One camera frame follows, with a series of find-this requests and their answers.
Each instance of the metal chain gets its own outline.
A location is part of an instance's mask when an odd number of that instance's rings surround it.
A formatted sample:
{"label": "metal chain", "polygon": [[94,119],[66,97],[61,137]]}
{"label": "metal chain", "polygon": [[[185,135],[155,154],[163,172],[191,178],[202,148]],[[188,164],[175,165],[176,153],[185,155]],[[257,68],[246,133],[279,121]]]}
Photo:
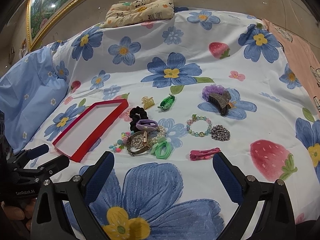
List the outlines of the metal chain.
{"label": "metal chain", "polygon": [[216,125],[211,129],[211,138],[217,141],[230,140],[230,132],[222,125]]}

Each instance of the purple hair tie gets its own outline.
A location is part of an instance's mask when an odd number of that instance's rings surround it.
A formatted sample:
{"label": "purple hair tie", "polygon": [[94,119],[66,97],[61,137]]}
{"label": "purple hair tie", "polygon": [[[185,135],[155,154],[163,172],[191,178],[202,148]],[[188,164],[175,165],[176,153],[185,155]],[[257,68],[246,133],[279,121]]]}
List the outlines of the purple hair tie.
{"label": "purple hair tie", "polygon": [[158,123],[149,119],[140,119],[136,127],[141,131],[153,132],[157,130]]}

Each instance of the green hair tie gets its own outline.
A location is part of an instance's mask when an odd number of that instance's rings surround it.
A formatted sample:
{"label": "green hair tie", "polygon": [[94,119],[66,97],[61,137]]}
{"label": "green hair tie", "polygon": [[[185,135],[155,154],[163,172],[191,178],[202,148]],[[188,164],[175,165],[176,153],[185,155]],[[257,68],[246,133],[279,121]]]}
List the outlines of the green hair tie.
{"label": "green hair tie", "polygon": [[158,108],[160,108],[162,111],[166,111],[169,110],[170,107],[172,106],[173,102],[175,101],[175,96],[173,94],[169,94],[169,96],[165,99],[162,100],[162,102],[160,103],[160,106],[158,106]]}

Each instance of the floral bedsheet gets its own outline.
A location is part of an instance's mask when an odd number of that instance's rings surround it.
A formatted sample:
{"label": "floral bedsheet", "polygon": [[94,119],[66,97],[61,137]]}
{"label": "floral bedsheet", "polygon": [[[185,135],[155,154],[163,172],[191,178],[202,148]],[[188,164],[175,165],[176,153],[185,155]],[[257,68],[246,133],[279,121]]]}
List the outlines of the floral bedsheet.
{"label": "floral bedsheet", "polygon": [[[153,97],[148,117],[163,125],[173,152],[115,153],[115,167],[90,208],[112,240],[216,239],[237,208],[211,160],[190,161],[191,150],[219,147],[233,165],[259,181],[283,179],[297,223],[320,215],[320,121],[305,89],[290,70],[281,44],[254,16],[233,12],[176,9],[171,20],[132,26],[88,28],[49,44],[55,73],[68,94],[26,148],[47,143],[50,152],[31,161],[36,168],[56,157],[52,141],[94,102],[127,98],[129,108],[99,138],[81,163],[70,163],[54,182],[83,174],[129,130],[129,111]],[[221,85],[231,94],[228,115],[207,102]],[[169,93],[167,112],[157,108]],[[229,141],[187,132],[192,114],[230,131]],[[204,122],[192,130],[206,130]],[[249,237],[259,217],[244,235]],[[71,208],[66,210],[79,230]]]}

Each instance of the pearl bracelet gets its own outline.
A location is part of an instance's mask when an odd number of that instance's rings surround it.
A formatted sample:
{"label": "pearl bracelet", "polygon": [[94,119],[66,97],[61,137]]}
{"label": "pearl bracelet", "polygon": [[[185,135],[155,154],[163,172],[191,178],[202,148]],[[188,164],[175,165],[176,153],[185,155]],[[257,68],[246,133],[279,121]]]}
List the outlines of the pearl bracelet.
{"label": "pearl bracelet", "polygon": [[165,137],[165,135],[167,133],[166,129],[162,125],[159,125],[157,127],[157,131],[158,131],[157,136],[150,138],[148,141],[148,144],[150,145],[150,147],[152,147],[154,144],[156,144],[158,142],[158,139],[160,139],[161,137]]}
{"label": "pearl bracelet", "polygon": [[[198,120],[204,120],[208,123],[208,128],[205,132],[198,133],[198,132],[194,132],[190,129],[191,124],[193,124],[193,122],[196,122]],[[192,119],[189,119],[187,121],[187,131],[188,131],[188,133],[190,133],[191,135],[194,135],[194,136],[203,137],[205,135],[209,135],[211,127],[212,127],[212,123],[211,123],[210,119],[206,118],[205,116],[197,116],[196,114],[193,114]]]}

